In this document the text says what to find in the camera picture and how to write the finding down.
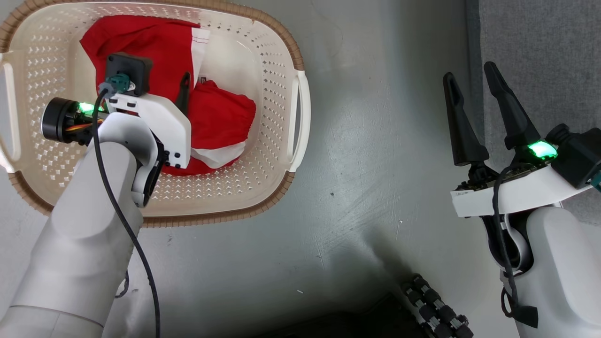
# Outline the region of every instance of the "perforated basket wall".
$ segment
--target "perforated basket wall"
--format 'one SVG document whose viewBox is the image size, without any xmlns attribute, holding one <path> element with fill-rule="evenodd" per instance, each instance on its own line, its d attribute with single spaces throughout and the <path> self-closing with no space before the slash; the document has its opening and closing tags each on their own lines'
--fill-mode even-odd
<svg viewBox="0 0 601 338">
<path fill-rule="evenodd" d="M 293 81 L 304 64 L 290 33 L 264 12 L 211 0 L 79 2 L 29 0 L 0 29 L 3 61 L 14 67 L 21 156 L 10 179 L 19 194 L 49 214 L 84 147 L 48 141 L 40 119 L 53 97 L 93 102 L 95 70 L 79 40 L 100 17 L 120 14 L 168 17 L 212 31 L 202 74 L 255 100 L 258 111 L 247 149 L 232 167 L 213 174 L 163 174 L 145 226 L 188 226 L 251 217 L 288 190 L 296 109 Z"/>
</svg>

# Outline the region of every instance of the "laundry basket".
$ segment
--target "laundry basket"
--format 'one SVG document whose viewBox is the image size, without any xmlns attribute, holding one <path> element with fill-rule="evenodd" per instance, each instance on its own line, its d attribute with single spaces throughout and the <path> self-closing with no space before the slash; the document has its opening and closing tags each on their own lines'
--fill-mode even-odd
<svg viewBox="0 0 601 338">
<path fill-rule="evenodd" d="M 48 215 L 69 184 L 86 148 L 44 139 L 40 119 L 53 97 L 95 100 L 96 71 L 79 41 L 99 18 L 122 14 L 211 30 L 201 74 L 258 108 L 240 160 L 207 175 L 161 175 L 142 211 L 144 225 L 239 220 L 275 205 L 307 149 L 311 99 L 303 59 L 277 20 L 217 0 L 27 0 L 12 12 L 0 28 L 0 165 L 21 197 Z"/>
</svg>

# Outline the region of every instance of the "floor scratch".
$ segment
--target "floor scratch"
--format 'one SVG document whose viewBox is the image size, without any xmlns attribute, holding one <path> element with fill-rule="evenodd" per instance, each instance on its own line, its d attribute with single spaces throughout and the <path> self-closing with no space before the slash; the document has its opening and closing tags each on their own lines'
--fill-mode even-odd
<svg viewBox="0 0 601 338">
<path fill-rule="evenodd" d="M 317 242 L 317 235 L 314 235 L 314 237 L 315 237 L 315 245 L 317 246 L 317 253 L 319 253 L 319 261 L 321 261 L 322 268 L 325 270 L 326 265 L 323 263 L 323 255 L 322 255 L 321 249 L 319 248 L 319 242 Z"/>
</svg>

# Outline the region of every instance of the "gray carpet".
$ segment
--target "gray carpet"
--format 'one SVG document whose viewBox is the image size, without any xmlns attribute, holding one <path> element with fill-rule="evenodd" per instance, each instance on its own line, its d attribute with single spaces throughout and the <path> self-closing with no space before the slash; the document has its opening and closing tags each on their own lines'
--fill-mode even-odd
<svg viewBox="0 0 601 338">
<path fill-rule="evenodd" d="M 493 168 L 508 165 L 513 152 L 505 148 L 499 106 L 483 81 L 486 61 L 497 64 L 541 136 L 560 123 L 573 132 L 601 126 L 601 2 L 468 0 L 467 9 L 472 106 L 483 110 L 474 112 L 474 128 L 484 136 Z M 595 190 L 564 203 L 592 224 L 601 223 L 599 205 Z"/>
</svg>

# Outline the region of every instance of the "basket handle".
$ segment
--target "basket handle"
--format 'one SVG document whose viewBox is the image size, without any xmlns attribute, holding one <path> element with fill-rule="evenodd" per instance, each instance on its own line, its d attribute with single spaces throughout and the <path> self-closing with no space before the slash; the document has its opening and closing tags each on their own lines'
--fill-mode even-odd
<svg viewBox="0 0 601 338">
<path fill-rule="evenodd" d="M 14 163 L 21 157 L 17 99 L 14 91 L 13 66 L 2 62 L 0 54 L 0 165 L 16 172 Z"/>
<path fill-rule="evenodd" d="M 294 135 L 296 134 L 296 114 L 298 98 L 300 97 L 300 123 L 299 133 L 296 142 L 296 150 L 294 149 Z M 290 172 L 295 173 L 298 167 L 301 165 L 305 153 L 307 152 L 307 145 L 309 143 L 309 132 L 311 130 L 311 93 L 309 91 L 309 82 L 304 71 L 299 70 L 296 78 L 294 79 L 292 86 L 292 108 L 291 116 L 293 121 L 290 123 L 290 137 L 288 138 L 288 154 L 291 158 L 290 161 Z"/>
</svg>

